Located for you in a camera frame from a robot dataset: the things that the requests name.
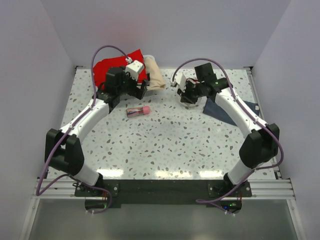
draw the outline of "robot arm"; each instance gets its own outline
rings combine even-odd
[[[103,177],[85,163],[81,143],[92,128],[118,105],[120,96],[128,94],[138,99],[147,91],[147,81],[138,87],[138,76],[144,65],[139,61],[128,64],[125,68],[112,67],[106,74],[107,81],[99,87],[95,104],[93,99],[85,109],[60,130],[51,129],[46,134],[45,159],[51,150],[70,128],[68,136],[55,151],[49,166],[74,176],[90,186],[103,188]]]
[[[225,78],[217,79],[210,63],[197,66],[194,69],[197,80],[186,78],[183,73],[178,73],[174,78],[173,84],[177,85],[177,93],[181,96],[180,101],[195,104],[200,97],[210,98],[232,118],[245,138],[239,150],[240,160],[223,177],[224,184],[219,189],[220,194],[223,195],[239,184],[253,169],[278,154],[276,142],[257,123],[266,126],[277,139],[279,139],[279,128],[274,123],[267,124],[257,116],[233,90],[237,100],[247,112],[255,117],[255,120],[252,120],[234,99],[227,80]]]

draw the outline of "white wall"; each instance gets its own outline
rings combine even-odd
[[[308,239],[320,239],[320,1],[291,0],[253,68],[264,114],[280,127]]]
[[[113,44],[141,48],[161,66],[210,57],[253,66],[290,0],[42,0],[71,60],[89,66]],[[115,50],[100,57],[119,55]]]
[[[74,67],[40,0],[0,1],[0,239],[15,240]]]

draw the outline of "small tube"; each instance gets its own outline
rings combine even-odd
[[[149,114],[150,111],[151,110],[149,106],[134,107],[134,108],[128,108],[127,110],[125,110],[128,118],[133,118],[139,115],[146,115],[146,114]]]

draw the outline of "navy blue cloth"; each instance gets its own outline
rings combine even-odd
[[[245,104],[257,115],[259,116],[260,110],[256,110],[256,106],[258,106],[257,103],[244,101]],[[206,115],[209,115],[215,119],[218,119],[222,122],[225,122],[227,124],[231,124],[236,126],[235,122],[229,117],[229,115],[226,113],[225,110],[223,110],[221,107],[219,107],[216,103],[214,103],[210,98],[206,100],[203,113]]]

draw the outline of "speckled table surface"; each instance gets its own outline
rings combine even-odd
[[[184,69],[194,77],[193,69]],[[206,99],[195,107],[182,106],[169,78],[174,69],[161,70],[165,90],[143,100],[120,101],[82,143],[86,163],[105,179],[222,179],[239,160],[244,138],[238,127],[202,113]],[[214,71],[222,76],[220,70]],[[254,102],[247,72],[227,70],[240,97]],[[86,106],[93,95],[90,70],[77,69],[63,125]],[[127,118],[126,109],[150,106],[151,113]],[[49,168],[48,179],[62,174]],[[275,179],[271,169],[255,172],[251,179]]]

